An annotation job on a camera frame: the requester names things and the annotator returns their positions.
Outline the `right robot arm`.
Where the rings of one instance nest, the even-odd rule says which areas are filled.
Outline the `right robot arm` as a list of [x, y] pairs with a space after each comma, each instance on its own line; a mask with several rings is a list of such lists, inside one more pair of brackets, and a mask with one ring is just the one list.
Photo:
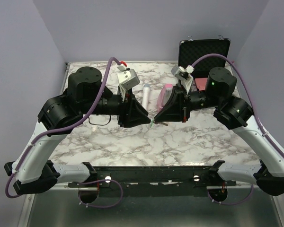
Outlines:
[[214, 118], [241, 137], [260, 159], [257, 165], [217, 161], [209, 169], [209, 182], [220, 185], [225, 181], [239, 181], [255, 184], [269, 195], [283, 194], [284, 148], [260, 128], [247, 101], [233, 95], [236, 77], [225, 68], [215, 67], [209, 72], [205, 90], [189, 93], [185, 85], [191, 77], [189, 71], [175, 66], [172, 73], [180, 83], [173, 87], [169, 100], [155, 116], [155, 123], [186, 122], [191, 111], [214, 107]]

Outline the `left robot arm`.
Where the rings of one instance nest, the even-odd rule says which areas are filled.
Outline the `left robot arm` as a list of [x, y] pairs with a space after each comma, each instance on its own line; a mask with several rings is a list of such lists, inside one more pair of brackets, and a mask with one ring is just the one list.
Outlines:
[[93, 114], [116, 116], [118, 125], [124, 128], [150, 123], [148, 112], [132, 92], [140, 82], [136, 72], [124, 63], [117, 68], [117, 94], [104, 85], [98, 69], [82, 67], [69, 76], [61, 95], [46, 101], [26, 149], [16, 161], [4, 166], [7, 175], [15, 178], [17, 196], [43, 193], [58, 183], [76, 182], [86, 187], [95, 183], [97, 173], [89, 162], [59, 165], [49, 159], [71, 133], [71, 125], [82, 120], [91, 107]]

